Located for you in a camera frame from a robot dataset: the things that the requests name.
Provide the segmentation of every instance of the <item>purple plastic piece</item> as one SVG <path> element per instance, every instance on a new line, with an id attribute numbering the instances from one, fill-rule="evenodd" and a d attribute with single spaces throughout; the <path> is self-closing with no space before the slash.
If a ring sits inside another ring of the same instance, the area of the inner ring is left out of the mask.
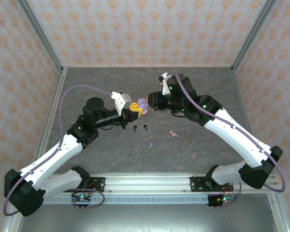
<path id="1" fill-rule="evenodd" d="M 144 111 L 147 110 L 147 100 L 145 98 L 140 98 L 139 100 L 137 100 L 137 107 L 143 109 Z"/>

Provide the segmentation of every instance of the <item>red wire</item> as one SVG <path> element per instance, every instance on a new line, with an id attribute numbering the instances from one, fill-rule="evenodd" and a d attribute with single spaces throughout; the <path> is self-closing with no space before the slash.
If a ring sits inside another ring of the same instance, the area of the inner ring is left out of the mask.
<path id="1" fill-rule="evenodd" d="M 235 196 L 233 190 L 230 187 L 228 187 L 228 186 L 223 186 L 223 187 L 224 187 L 223 196 L 224 196 L 224 193 L 225 193 L 226 189 L 230 190 L 232 192 L 233 196 Z"/>
<path id="2" fill-rule="evenodd" d="M 90 188 L 91 188 L 91 187 L 92 187 L 92 185 L 93 185 L 94 183 L 95 183 L 95 182 L 92 182 L 91 184 L 89 184 L 89 185 L 88 185 L 88 187 L 90 187 Z"/>

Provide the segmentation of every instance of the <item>patterned wallpaper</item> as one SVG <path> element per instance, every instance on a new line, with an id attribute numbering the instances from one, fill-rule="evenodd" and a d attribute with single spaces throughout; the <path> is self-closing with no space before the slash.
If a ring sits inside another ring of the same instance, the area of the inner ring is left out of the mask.
<path id="1" fill-rule="evenodd" d="M 266 0 L 29 0 L 63 66 L 231 66 Z"/>
<path id="2" fill-rule="evenodd" d="M 290 0 L 278 0 L 237 78 L 253 133 L 284 150 L 290 216 Z"/>
<path id="3" fill-rule="evenodd" d="M 0 232 L 4 175 L 31 163 L 57 71 L 15 0 L 0 0 Z"/>

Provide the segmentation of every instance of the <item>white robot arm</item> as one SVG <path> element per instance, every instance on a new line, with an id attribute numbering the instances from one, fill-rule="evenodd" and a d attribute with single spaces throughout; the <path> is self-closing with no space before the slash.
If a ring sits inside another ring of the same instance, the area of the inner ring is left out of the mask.
<path id="1" fill-rule="evenodd" d="M 57 143 L 29 166 L 19 172 L 11 169 L 5 175 L 5 197 L 12 188 L 15 188 L 15 183 L 23 178 L 8 200 L 24 216 L 34 213 L 43 200 L 77 188 L 85 178 L 90 177 L 90 174 L 78 166 L 62 175 L 50 178 L 62 164 L 85 149 L 99 136 L 99 128 L 118 123 L 125 129 L 129 122 L 139 118 L 138 112 L 129 109 L 131 98 L 128 94 L 113 92 L 111 97 L 115 100 L 114 109 L 107 110 L 100 98 L 89 99 L 83 108 L 83 114 L 63 136 L 61 147 L 59 147 L 60 143 Z"/>
<path id="2" fill-rule="evenodd" d="M 189 120 L 197 122 L 222 138 L 244 159 L 232 165 L 213 166 L 205 177 L 196 178 L 197 182 L 194 183 L 197 183 L 197 186 L 194 189 L 200 188 L 204 191 L 206 187 L 208 191 L 219 190 L 222 185 L 232 182 L 245 182 L 253 188 L 260 189 L 274 168 L 273 162 L 265 153 L 270 154 L 277 162 L 282 150 L 278 146 L 270 147 L 252 136 L 211 96 L 197 95 L 188 77 L 179 74 L 178 78 L 179 80 L 168 73 L 161 75 L 159 81 L 163 90 L 147 96 L 149 106 L 155 110 L 171 110 L 172 114 L 183 113 Z M 191 103 L 187 94 L 198 107 Z"/>

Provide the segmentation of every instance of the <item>gray surface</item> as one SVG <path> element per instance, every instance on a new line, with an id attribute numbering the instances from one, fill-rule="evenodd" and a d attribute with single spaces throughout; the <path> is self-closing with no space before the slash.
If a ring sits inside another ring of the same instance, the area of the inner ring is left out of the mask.
<path id="1" fill-rule="evenodd" d="M 23 217 L 19 232 L 276 232 L 267 197 L 242 195 L 234 205 L 102 205 L 76 211 L 43 205 Z"/>
<path id="2" fill-rule="evenodd" d="M 130 94 L 132 100 L 162 91 L 158 76 L 173 68 L 69 68 L 63 92 L 77 84 L 88 84 L 105 91 Z M 229 114 L 247 129 L 230 68 L 175 68 L 189 77 L 198 94 L 208 94 L 219 101 Z M 67 130 L 82 114 L 91 97 L 101 97 L 105 107 L 113 107 L 112 99 L 96 91 L 80 88 L 70 92 L 63 107 Z M 172 137 L 174 131 L 180 137 Z M 149 109 L 147 115 L 129 124 L 125 130 L 115 126 L 100 131 L 88 148 L 67 161 L 58 170 L 66 172 L 80 165 L 95 172 L 207 172 L 215 164 L 228 165 L 242 160 L 218 136 L 187 119 L 176 118 L 170 111 Z M 47 149 L 59 140 L 58 110 Z"/>

